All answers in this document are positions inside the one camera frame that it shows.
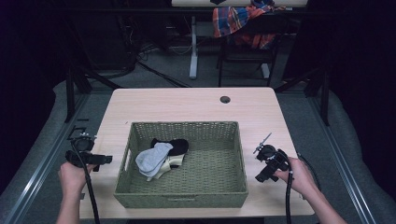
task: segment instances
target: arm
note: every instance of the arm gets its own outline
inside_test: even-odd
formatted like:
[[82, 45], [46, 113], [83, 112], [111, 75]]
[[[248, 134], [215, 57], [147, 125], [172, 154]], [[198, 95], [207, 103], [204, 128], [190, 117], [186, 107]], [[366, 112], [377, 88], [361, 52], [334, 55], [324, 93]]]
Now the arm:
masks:
[[[332, 208], [326, 197], [318, 190], [311, 173], [306, 165], [295, 158], [289, 158], [290, 165], [293, 170], [293, 182], [291, 187], [297, 192], [301, 193], [303, 197], [309, 202], [318, 216], [321, 224], [327, 223], [346, 223], [340, 215]], [[276, 171], [275, 176], [288, 181], [289, 172]]]
[[[95, 165], [88, 165], [88, 172], [94, 167]], [[79, 198], [86, 183], [84, 170], [70, 162], [65, 162], [58, 175], [61, 180], [63, 198], [56, 223], [79, 223]]]

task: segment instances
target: white desk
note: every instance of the white desk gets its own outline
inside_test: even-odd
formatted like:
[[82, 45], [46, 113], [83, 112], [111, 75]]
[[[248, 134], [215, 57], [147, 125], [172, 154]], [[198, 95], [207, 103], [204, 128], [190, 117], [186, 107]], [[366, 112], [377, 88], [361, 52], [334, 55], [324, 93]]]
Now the white desk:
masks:
[[[305, 7], [307, 0], [276, 0], [276, 6], [288, 7]], [[210, 0], [172, 0], [173, 7], [246, 7], [250, 4], [250, 0], [226, 0], [218, 5], [211, 3]], [[191, 64], [190, 78], [197, 78], [198, 67], [198, 49], [196, 47], [196, 27], [195, 17], [191, 19]], [[262, 73], [268, 75], [268, 66], [262, 66]]]
[[[229, 96], [231, 102], [219, 98]], [[224, 121], [239, 123], [247, 174], [248, 196], [241, 208], [126, 209], [113, 196], [132, 122]], [[203, 218], [285, 216], [286, 184], [279, 180], [260, 183], [255, 176], [265, 163], [255, 159], [256, 146], [272, 133], [266, 144], [296, 157], [275, 93], [270, 88], [183, 88], [116, 90], [99, 128], [95, 154], [112, 155], [113, 162], [92, 173], [100, 218]], [[88, 190], [81, 201], [80, 217], [93, 218]], [[293, 215], [312, 215], [308, 202], [293, 191]]]

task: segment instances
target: pile of socks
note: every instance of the pile of socks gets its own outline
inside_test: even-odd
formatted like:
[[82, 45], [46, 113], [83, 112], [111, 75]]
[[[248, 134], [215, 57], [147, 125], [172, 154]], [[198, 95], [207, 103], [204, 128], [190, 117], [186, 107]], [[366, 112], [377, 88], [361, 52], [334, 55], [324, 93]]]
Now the pile of socks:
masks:
[[135, 161], [139, 172], [148, 177], [160, 178], [161, 175], [177, 168], [183, 162], [184, 155], [189, 150], [189, 143], [185, 139], [174, 139], [169, 142], [154, 138], [150, 149], [140, 152]]

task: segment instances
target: basket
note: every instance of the basket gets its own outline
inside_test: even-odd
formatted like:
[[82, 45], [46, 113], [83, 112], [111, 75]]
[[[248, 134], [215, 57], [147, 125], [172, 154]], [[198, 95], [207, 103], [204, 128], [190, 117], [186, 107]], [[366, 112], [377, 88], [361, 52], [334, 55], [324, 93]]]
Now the basket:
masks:
[[[134, 160], [153, 138], [190, 147], [181, 166], [147, 181]], [[242, 207], [248, 187], [238, 123], [133, 123], [114, 196], [126, 208]]]

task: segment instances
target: forearm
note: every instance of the forearm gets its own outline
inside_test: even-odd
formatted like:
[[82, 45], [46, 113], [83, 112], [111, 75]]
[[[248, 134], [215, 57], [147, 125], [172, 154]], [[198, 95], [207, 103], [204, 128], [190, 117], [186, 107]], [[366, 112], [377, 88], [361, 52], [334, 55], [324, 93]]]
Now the forearm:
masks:
[[309, 193], [309, 195], [306, 195], [305, 198], [317, 214], [320, 224], [346, 223], [332, 208], [326, 197], [319, 190], [314, 190]]
[[56, 223], [79, 223], [79, 194], [63, 197]]

